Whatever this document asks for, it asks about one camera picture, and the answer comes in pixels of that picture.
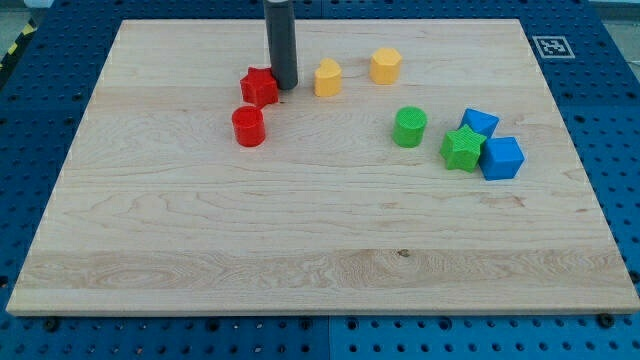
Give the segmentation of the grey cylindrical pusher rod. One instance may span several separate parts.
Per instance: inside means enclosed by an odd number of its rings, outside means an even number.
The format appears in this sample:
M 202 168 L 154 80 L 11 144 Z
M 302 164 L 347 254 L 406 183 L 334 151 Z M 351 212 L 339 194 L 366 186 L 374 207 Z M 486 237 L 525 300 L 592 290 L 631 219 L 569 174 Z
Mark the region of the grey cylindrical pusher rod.
M 271 72 L 280 90 L 298 84 L 295 14 L 291 0 L 264 0 Z

